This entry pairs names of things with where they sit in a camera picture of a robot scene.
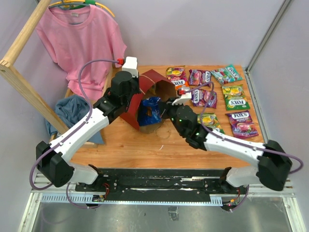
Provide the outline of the blue Doritos chip bag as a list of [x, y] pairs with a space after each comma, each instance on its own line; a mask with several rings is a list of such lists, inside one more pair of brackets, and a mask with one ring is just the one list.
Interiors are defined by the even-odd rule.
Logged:
[[139, 126], [148, 126], [162, 121], [158, 103], [160, 97], [150, 97], [140, 102], [137, 122]]

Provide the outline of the red paper bag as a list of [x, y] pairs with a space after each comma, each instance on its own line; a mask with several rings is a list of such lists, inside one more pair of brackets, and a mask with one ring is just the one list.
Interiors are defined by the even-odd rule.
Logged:
[[[150, 134], [155, 132], [163, 123], [152, 124], [148, 126], [139, 126], [137, 122], [140, 102], [150, 97], [160, 97], [166, 101], [169, 98], [176, 97], [175, 85], [166, 77], [151, 69], [139, 75], [140, 94], [133, 96], [129, 109], [121, 115], [121, 118], [139, 132]], [[149, 88], [156, 84], [156, 94], [149, 92]]]

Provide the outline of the purple candy packet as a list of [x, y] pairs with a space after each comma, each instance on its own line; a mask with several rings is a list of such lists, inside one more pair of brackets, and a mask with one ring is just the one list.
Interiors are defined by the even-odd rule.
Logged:
[[226, 116], [234, 137], [248, 139], [259, 135], [248, 110], [227, 113]]
[[192, 91], [191, 101], [193, 106], [204, 107], [207, 103], [208, 108], [216, 109], [217, 93], [203, 89], [195, 89]]
[[211, 72], [207, 70], [189, 70], [188, 84], [190, 86], [199, 86], [205, 83], [208, 83], [207, 86], [210, 86], [211, 81]]

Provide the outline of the orange candy packet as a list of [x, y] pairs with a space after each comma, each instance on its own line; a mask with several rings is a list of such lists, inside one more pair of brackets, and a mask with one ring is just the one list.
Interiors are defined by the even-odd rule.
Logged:
[[182, 87], [189, 87], [185, 65], [168, 67], [166, 69], [166, 78], [175, 85], [176, 90]]

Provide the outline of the green candy packet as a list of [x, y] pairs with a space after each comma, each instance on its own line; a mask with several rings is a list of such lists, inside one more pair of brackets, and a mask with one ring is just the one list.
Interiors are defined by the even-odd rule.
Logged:
[[199, 114], [197, 116], [198, 123], [200, 123], [200, 119], [202, 119], [203, 124], [206, 127], [209, 127], [212, 130], [218, 131], [218, 132], [220, 132], [222, 134], [225, 133], [223, 128], [222, 128], [222, 126], [221, 126], [221, 124], [219, 123], [217, 115], [215, 113], [202, 113], [202, 114]]
[[222, 86], [221, 89], [227, 111], [250, 109], [243, 85]]

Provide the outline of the teal candy packet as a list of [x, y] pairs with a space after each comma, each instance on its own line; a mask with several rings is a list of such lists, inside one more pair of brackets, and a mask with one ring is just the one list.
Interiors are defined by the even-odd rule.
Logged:
[[233, 83], [243, 79], [233, 64], [230, 64], [224, 68], [212, 70], [210, 72], [220, 85]]

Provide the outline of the yellow M&M's candy packet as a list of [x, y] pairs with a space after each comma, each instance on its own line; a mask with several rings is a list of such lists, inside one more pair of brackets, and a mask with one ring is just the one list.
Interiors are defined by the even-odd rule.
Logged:
[[149, 92], [153, 95], [156, 94], [156, 84], [152, 85], [150, 88], [149, 88]]

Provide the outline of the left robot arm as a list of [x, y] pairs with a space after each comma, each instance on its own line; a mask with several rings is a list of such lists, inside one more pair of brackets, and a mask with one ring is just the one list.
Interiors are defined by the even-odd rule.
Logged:
[[93, 135], [128, 111], [132, 97], [140, 93], [137, 69], [123, 69], [112, 79], [111, 87], [76, 125], [50, 143], [36, 146], [38, 169], [56, 188], [70, 181], [85, 183], [92, 191], [103, 187], [103, 179], [91, 165], [70, 162], [76, 151]]

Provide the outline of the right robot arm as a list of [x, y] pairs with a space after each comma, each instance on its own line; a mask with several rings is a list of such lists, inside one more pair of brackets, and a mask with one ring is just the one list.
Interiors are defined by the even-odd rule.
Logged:
[[174, 98], [159, 101], [160, 113], [164, 119], [171, 120], [191, 147], [220, 152], [249, 163], [247, 167], [225, 168], [218, 182], [223, 193], [259, 183], [274, 191], [283, 190], [292, 162], [278, 142], [256, 143], [222, 134], [199, 123], [190, 106], [174, 104], [174, 101]]

